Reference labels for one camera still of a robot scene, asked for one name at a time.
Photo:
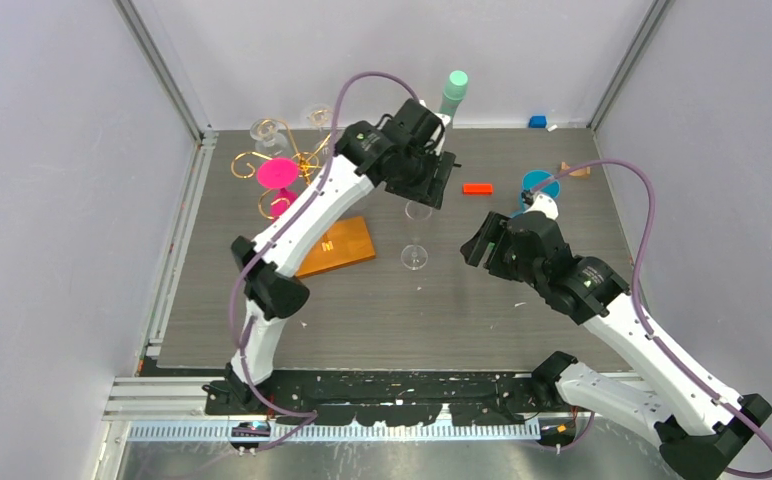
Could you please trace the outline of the blue plastic wine glass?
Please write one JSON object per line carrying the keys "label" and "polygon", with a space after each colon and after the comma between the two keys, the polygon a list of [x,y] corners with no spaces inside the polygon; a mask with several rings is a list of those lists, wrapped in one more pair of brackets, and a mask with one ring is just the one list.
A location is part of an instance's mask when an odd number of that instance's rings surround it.
{"label": "blue plastic wine glass", "polygon": [[545,170],[532,170],[527,172],[522,179],[522,190],[533,191],[537,185],[542,185],[543,188],[540,192],[549,196],[552,199],[556,199],[561,192],[561,185],[559,181],[548,182],[545,181],[552,178],[553,175]]}

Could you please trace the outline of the pink plastic wine glass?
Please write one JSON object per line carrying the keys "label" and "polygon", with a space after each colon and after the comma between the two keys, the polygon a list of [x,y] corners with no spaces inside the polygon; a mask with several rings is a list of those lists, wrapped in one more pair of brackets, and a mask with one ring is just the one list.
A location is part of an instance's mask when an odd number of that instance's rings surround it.
{"label": "pink plastic wine glass", "polygon": [[257,181],[266,189],[259,201],[260,212],[265,218],[274,221],[292,206],[298,194],[290,187],[298,177],[298,164],[285,157],[266,160],[257,169]]}

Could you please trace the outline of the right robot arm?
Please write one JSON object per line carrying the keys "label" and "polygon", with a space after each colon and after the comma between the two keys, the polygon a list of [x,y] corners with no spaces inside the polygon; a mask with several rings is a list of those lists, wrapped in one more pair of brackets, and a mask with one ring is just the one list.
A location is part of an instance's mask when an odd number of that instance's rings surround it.
{"label": "right robot arm", "polygon": [[536,367],[533,397],[546,410],[584,407],[655,446],[684,479],[717,479],[772,414],[759,394],[710,374],[648,314],[606,262],[572,253],[554,199],[534,196],[523,213],[491,212],[460,248],[466,264],[532,287],[552,310],[610,346],[650,386],[631,387],[556,351]]}

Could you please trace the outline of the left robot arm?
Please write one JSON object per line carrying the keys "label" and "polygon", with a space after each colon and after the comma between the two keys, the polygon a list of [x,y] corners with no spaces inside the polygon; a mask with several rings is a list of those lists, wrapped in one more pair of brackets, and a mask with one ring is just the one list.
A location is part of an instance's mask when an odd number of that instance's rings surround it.
{"label": "left robot arm", "polygon": [[222,381],[204,390],[211,400],[260,412],[269,398],[264,381],[286,321],[306,304],[309,289],[297,272],[305,257],[340,217],[378,186],[408,201],[440,209],[456,157],[444,148],[451,116],[408,99],[396,114],[377,124],[359,121],[345,128],[333,157],[298,199],[255,238],[237,237],[231,252],[239,269],[228,301],[235,328],[242,305],[247,315],[233,331],[236,351]]}

